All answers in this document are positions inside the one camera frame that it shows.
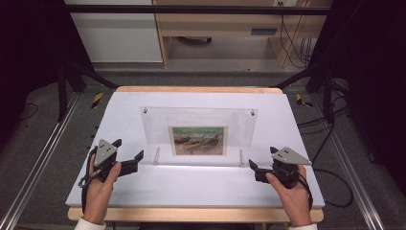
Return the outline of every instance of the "cable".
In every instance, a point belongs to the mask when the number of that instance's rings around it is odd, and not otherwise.
[[[331,102],[331,104],[334,105],[334,103],[337,102],[337,100],[345,99],[345,98],[346,98],[346,96],[337,97],[337,98],[335,98],[335,99]]]
[[[330,127],[325,127],[325,128],[322,128],[322,129],[317,130],[317,131],[312,131],[312,132],[304,132],[304,133],[301,133],[301,135],[315,134],[315,133],[323,132],[324,130],[329,129],[329,128],[331,128],[331,126],[330,126]]]
[[[334,111],[333,114],[334,114],[336,117],[339,117],[339,116],[341,116],[341,115],[347,113],[347,111],[346,111],[345,113],[340,113],[340,112],[342,112],[342,111],[345,111],[347,108],[348,108],[348,106],[341,107],[340,109],[337,109],[336,111]],[[326,117],[321,117],[321,118],[317,118],[317,119],[312,120],[312,121],[309,121],[309,122],[299,123],[299,124],[298,124],[298,128],[316,126],[316,125],[318,125],[319,123],[321,123],[325,118],[326,118]]]
[[[281,35],[280,35],[280,38],[281,38],[281,46],[282,46],[282,48],[284,49],[284,51],[286,52],[287,57],[289,58],[289,61],[290,61],[290,63],[291,63],[293,66],[295,66],[296,68],[305,68],[305,66],[298,66],[298,65],[294,64],[293,61],[292,61],[292,58],[290,58],[290,55],[289,55],[289,53],[287,52],[286,48],[284,48],[283,41],[282,41],[282,30],[283,30],[283,28],[285,28],[285,27],[284,27],[284,22],[283,22],[283,14],[281,15],[281,17],[282,17],[281,30],[280,30],[280,33],[281,33]],[[296,52],[295,46],[294,46],[294,44],[293,44],[293,41],[292,41],[292,40],[290,40],[290,41],[291,41],[291,43],[292,43],[293,49],[294,49],[295,52]]]
[[[330,201],[328,200],[328,198],[327,198],[326,196],[325,196],[325,199],[326,199],[326,200],[325,200],[325,203],[327,203],[327,204],[329,204],[329,205],[331,205],[331,206],[337,207],[337,208],[347,208],[347,207],[349,207],[349,206],[352,204],[352,202],[353,202],[353,200],[354,200],[354,194],[353,194],[353,191],[352,191],[352,188],[351,188],[350,184],[349,184],[345,179],[343,179],[343,177],[339,176],[338,174],[336,174],[336,173],[334,173],[334,172],[327,171],[327,170],[313,169],[313,171],[314,171],[314,172],[328,173],[328,174],[330,174],[330,175],[333,175],[333,176],[337,177],[338,179],[340,179],[340,180],[347,186],[347,188],[348,188],[349,191],[350,191],[350,200],[349,200],[347,203],[345,203],[345,204],[332,203],[332,202],[330,202]]]
[[[307,56],[308,56],[308,60],[307,60],[307,65],[308,63],[310,63],[310,59],[311,59],[311,38],[308,38],[308,42],[307,42]]]
[[[81,189],[81,211],[84,213],[84,210],[86,210],[86,203],[87,203],[87,183],[89,180],[89,169],[90,169],[90,161],[92,159],[93,154],[96,154],[96,147],[92,149],[88,156],[87,156],[87,162],[86,162],[86,173],[84,174],[84,182],[86,183],[86,186]]]
[[[314,155],[313,159],[311,160],[312,165],[314,165],[314,162],[316,162],[317,157],[319,156],[320,152],[322,151],[322,148],[325,146],[325,144],[326,144],[326,142],[328,140],[328,137],[331,135],[331,132],[332,132],[333,129],[334,129],[334,123],[332,124],[331,129],[329,130],[329,132],[328,132],[325,140],[323,141],[322,145],[319,147],[319,149],[317,149],[316,155]]]
[[[24,120],[27,120],[27,119],[33,117],[33,115],[38,111],[38,105],[36,105],[35,103],[26,103],[26,105],[33,105],[33,106],[35,106],[35,111],[34,111],[30,116],[19,119],[19,120],[18,120],[19,122],[24,121]]]
[[[308,208],[310,211],[311,208],[313,207],[313,195],[311,194],[310,187],[308,186],[308,183],[307,183],[307,180],[305,179],[305,177],[302,176],[299,172],[298,173],[299,173],[300,177],[296,178],[296,176],[292,172],[286,171],[281,168],[278,168],[278,171],[283,172],[286,175],[292,177],[293,179],[297,180],[300,184],[302,184],[304,186],[304,188],[307,190],[307,193],[308,193]]]
[[[304,60],[304,66],[308,66],[308,63],[310,62],[310,51],[309,51],[309,45],[311,45],[311,38],[307,39],[307,49],[304,53],[304,49],[305,49],[305,40],[306,38],[303,37],[302,38],[302,42],[301,42],[301,49],[300,49],[300,54],[301,54],[301,58]]]
[[[294,35],[296,34],[296,32],[297,32],[298,29],[299,29],[299,25],[300,25],[300,21],[302,20],[302,17],[303,17],[303,16],[301,15],[300,18],[299,18],[299,22],[298,22],[298,24],[296,25],[296,29],[295,29]],[[290,61],[290,63],[291,63],[293,66],[295,66],[295,67],[297,67],[297,68],[306,68],[307,66],[306,66],[306,63],[304,62],[304,59],[299,55],[298,51],[296,50],[296,44],[294,44],[293,39],[290,38],[289,32],[287,31],[287,29],[286,29],[286,27],[285,27],[285,25],[284,25],[283,14],[281,14],[281,19],[282,19],[282,22],[281,22],[281,30],[280,30],[280,32],[281,32],[281,46],[282,46],[282,48],[283,48],[284,51],[286,52],[287,57],[289,58],[289,61]],[[290,41],[290,44],[292,45],[293,50],[294,50],[295,53],[296,53],[296,56],[298,57],[299,61],[304,64],[304,66],[297,66],[297,65],[295,65],[295,64],[293,63],[292,58],[290,57],[289,53],[288,53],[287,50],[284,48],[284,45],[283,45],[283,42],[282,42],[282,30],[283,30],[283,29],[285,30],[285,33],[286,33],[286,35],[287,35],[287,37],[288,37],[288,39],[289,39],[289,41]]]

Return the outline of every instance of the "wooden table edge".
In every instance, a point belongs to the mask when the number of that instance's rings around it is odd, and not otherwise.
[[[310,211],[313,222],[324,218],[321,208]],[[68,218],[82,217],[81,207],[70,207]],[[108,208],[105,220],[131,222],[289,222],[283,208]]]

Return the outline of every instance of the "black panel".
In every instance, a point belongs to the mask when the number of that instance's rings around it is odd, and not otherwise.
[[[70,14],[42,12],[37,2],[40,1],[0,0],[2,137],[8,136],[17,122],[27,95],[56,82],[62,62],[74,60],[93,70]],[[64,5],[63,0],[48,2]],[[77,89],[84,87],[78,73],[71,72],[67,79],[75,82]]]
[[[346,1],[335,3],[342,7]],[[349,81],[350,108],[370,151],[406,195],[405,5],[403,0],[364,1],[335,44],[327,66],[334,78]],[[313,61],[343,25],[343,20],[329,18]]]

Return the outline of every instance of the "picture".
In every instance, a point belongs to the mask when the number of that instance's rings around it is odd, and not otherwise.
[[[227,127],[177,126],[169,128],[174,155],[225,155]]]

